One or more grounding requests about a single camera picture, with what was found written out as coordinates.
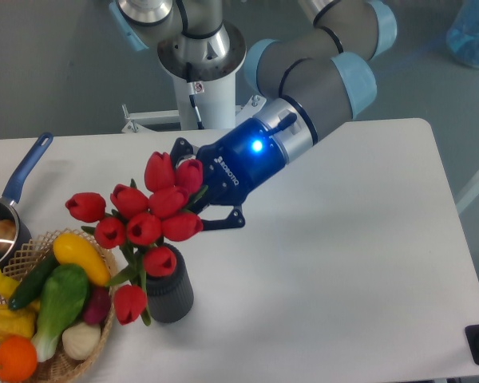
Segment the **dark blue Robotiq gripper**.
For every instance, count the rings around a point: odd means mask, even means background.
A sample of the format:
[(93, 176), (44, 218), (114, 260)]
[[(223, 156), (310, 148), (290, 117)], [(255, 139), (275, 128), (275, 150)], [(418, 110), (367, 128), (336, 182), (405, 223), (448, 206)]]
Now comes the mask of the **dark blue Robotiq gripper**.
[(213, 144), (201, 148), (183, 137), (176, 138), (170, 159), (178, 168), (188, 160), (203, 165), (204, 184), (208, 187), (197, 207), (233, 206), (223, 219), (200, 219), (203, 231), (220, 231), (245, 226), (242, 204), (248, 194), (286, 165), (275, 134), (291, 125), (284, 117), (274, 128), (250, 118)]

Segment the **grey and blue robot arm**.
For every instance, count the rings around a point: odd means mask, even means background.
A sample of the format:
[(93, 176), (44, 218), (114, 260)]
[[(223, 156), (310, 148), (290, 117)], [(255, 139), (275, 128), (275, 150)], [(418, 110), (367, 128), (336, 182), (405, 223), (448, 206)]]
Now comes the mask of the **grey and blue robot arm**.
[(204, 229), (242, 227), (241, 206), (285, 165), (353, 120), (375, 99), (369, 60), (397, 37), (381, 1), (303, 1), (311, 32), (290, 41), (247, 46), (219, 1), (113, 1), (109, 8), (135, 50), (154, 49), (172, 77), (180, 126), (223, 129), (196, 147), (178, 140), (175, 162), (204, 166), (206, 190), (190, 211), (229, 206)]

